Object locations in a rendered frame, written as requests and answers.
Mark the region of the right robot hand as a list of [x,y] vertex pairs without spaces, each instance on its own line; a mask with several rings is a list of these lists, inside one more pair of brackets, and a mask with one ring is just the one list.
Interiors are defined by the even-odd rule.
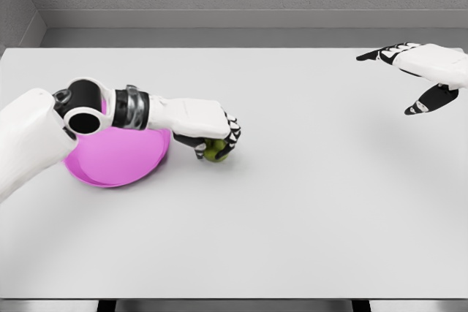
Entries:
[[381,61],[434,86],[405,111],[405,115],[430,113],[454,101],[468,89],[468,54],[435,44],[403,42],[356,57],[357,61]]

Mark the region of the pink plate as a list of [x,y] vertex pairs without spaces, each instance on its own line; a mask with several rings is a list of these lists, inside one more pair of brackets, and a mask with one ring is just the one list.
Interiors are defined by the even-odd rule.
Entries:
[[167,153],[170,131],[109,127],[78,136],[64,165],[78,180],[102,188],[124,186],[153,171]]

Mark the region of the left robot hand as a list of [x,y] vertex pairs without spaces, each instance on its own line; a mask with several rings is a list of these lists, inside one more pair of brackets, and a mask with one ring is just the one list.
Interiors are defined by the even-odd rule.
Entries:
[[171,99],[168,103],[174,139],[193,148],[198,159],[205,159],[205,139],[225,140],[229,145],[216,158],[229,154],[241,136],[236,117],[228,114],[220,103],[205,99]]

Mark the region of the green apple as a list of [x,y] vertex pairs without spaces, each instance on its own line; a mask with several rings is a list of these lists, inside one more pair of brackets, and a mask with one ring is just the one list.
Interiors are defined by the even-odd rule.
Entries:
[[228,155],[225,154],[220,158],[216,158],[216,155],[224,150],[226,146],[229,144],[225,140],[213,140],[213,139],[205,139],[206,148],[203,151],[203,157],[212,162],[221,162],[224,161]]

